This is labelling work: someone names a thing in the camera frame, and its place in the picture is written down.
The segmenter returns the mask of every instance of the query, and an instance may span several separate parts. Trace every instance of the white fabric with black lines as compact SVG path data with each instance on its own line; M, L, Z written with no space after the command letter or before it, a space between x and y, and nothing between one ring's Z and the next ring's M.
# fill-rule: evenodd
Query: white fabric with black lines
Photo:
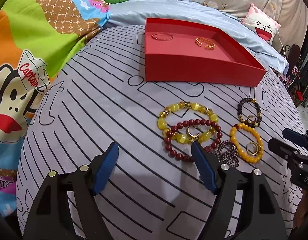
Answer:
M146 82L144 31L144 26L137 25L101 32L54 80L29 126L21 153L17 212L22 232L33 198L50 170L75 171L115 141L119 145L117 165L105 190L96 197L114 239L196 239L215 197L199 180L194 164L176 161L165 152L162 132L156 126L158 113L179 101L198 102L219 116L222 140L226 140L238 123L238 102L245 97L255 98L262 109L262 123L256 129L265 152L255 165L240 160L238 169L262 170L290 232L301 190L289 181L287 162L270 152L267 142L272 137L284 140L285 127L300 133L304 127L281 82L260 59L267 73L256 88ZM243 113L255 114L256 110L246 103ZM180 110L166 120L171 126L200 117L203 114ZM237 138L243 147L254 140L245 131L239 131ZM190 146L173 146L178 152L190 153ZM73 194L68 198L75 230L84 237ZM235 231L240 202L238 192L226 236Z

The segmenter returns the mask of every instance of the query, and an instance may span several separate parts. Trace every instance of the bed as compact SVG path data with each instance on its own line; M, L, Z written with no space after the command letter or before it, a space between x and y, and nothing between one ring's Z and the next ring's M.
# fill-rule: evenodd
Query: bed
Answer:
M225 140L229 138L230 128L238 123L237 104L245 97L255 98L262 109L258 132L263 138L265 153L262 161L255 165L240 160L238 169L262 170L279 203L286 230L290 232L302 197L301 189L290 183L287 162L271 153L266 145L270 138L284 140L285 127L305 132L290 96L271 70L272 65L285 68L286 62L257 35L249 43L246 34L237 31L229 34L267 70L256 88L146 82L145 19L148 16L187 19L182 8L191 10L191 20L222 25L227 33L232 27L241 26L232 16L188 1L131 0L113 5L105 30L58 73L29 125L21 152L16 196L22 232L33 199L49 171L56 170L60 174L74 171L102 154L114 141L120 147L120 156L105 190L96 197L113 238L196 239L214 196L202 185L193 164L176 161L163 150L162 133L156 126L158 113L164 106L181 100L203 104L219 116ZM245 114L254 110L251 105L244 105ZM168 125L198 116L192 111L173 114L169 116ZM252 139L244 132L237 138L242 146ZM180 152L190 150L178 144L175 147ZM84 237L75 199L71 194L68 198L76 232ZM240 201L238 192L226 236L235 231Z

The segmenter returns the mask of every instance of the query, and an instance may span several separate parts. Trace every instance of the red box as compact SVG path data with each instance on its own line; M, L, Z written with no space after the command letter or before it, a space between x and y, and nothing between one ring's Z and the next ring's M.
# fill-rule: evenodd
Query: red box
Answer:
M152 38L173 35L170 41ZM214 42L215 49L195 44L198 37ZM146 81L185 81L256 87L266 70L237 41L212 26L162 18L147 18L145 30Z

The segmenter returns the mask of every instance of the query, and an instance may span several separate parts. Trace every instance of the bangle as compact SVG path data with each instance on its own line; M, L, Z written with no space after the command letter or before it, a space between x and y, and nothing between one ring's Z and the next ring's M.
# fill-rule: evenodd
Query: bangle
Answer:
M198 46L202 46L202 43L207 43L207 45L205 45L205 49L210 49L210 50L213 50L215 49L215 43L214 42L211 42L210 40L208 39L205 39L205 38L196 38L195 40L195 43L196 45Z
M242 107L243 104L246 102L251 102L254 104L256 110L257 110L257 116L256 115L249 115L247 117L247 119L245 120L243 118L243 112L242 112ZM255 101L254 98L244 98L242 99L239 103L238 103L238 107L237 107L237 113L238 113L238 118L240 120L240 122L248 125L249 127L255 128L257 126L260 126L261 124L261 120L262 120L262 114L261 114L261 108L259 106L259 104Z
M192 135L189 132L189 128L193 127L194 125L199 126L199 125L206 125L211 126L211 128L207 131L204 132L203 134L198 133L197 135ZM186 133L178 133L178 130L183 129L184 127L187 127ZM197 140L200 144L203 142L209 140L212 136L212 134L216 133L217 138L215 139L215 142L213 142L210 146L206 146L204 149L207 151L212 151L217 147L218 144L221 143L221 138L223 137L223 134L221 133L222 128L217 124L217 122L211 122L210 120L205 120L205 119L191 119L188 121L184 122L179 122L177 125L172 126L170 129L165 129L163 131L164 135L164 143L165 143L165 150L170 153L171 157L175 157L177 160L182 160L184 162L194 162L193 158L188 155L183 155L181 153L177 153L175 150L173 150L173 146L171 145L172 140L176 140L181 144L191 144L195 140Z
M169 38L163 39L163 38L156 37L157 35L167 35L167 36L169 36ZM152 35L152 38L157 40L157 41L171 41L174 38L174 36L171 35L171 34L168 34L168 33L154 33Z
M244 152L243 149L241 149L238 141L236 140L236 137L235 137L235 133L238 129L244 129L248 132L250 132L257 140L257 152L256 153L253 153L253 154L250 154L249 151L247 150L248 153ZM230 132L230 141L232 143L235 144L235 146L237 147L237 152L238 152L238 155L244 160L246 161L247 163L257 163L263 156L264 154L264 147L263 147L263 141L261 139L261 136L258 134L258 132L252 128L252 127L249 127L248 125L244 124L244 123L239 123L239 124L235 124L234 127L231 129L231 132Z
M222 153L223 148L229 145L230 148ZM229 140L223 141L214 153L221 164L226 163L229 166L237 168L239 166L237 147Z
M206 114L212 122L218 122L218 116L213 113L212 109L208 109L206 106L202 106L198 103L192 102L179 102L177 104L172 104L164 108L162 112L159 113L159 117L157 120L157 126L160 130L166 129L166 120L165 118L169 115L170 112L176 112L179 109L193 109L194 111L199 111L202 114Z

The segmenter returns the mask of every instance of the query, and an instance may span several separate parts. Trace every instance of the floor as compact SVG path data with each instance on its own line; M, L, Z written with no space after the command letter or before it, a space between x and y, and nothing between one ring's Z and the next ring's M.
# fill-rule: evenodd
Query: floor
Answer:
M299 106L297 111L302 119L305 130L308 129L308 108L304 108L303 106Z

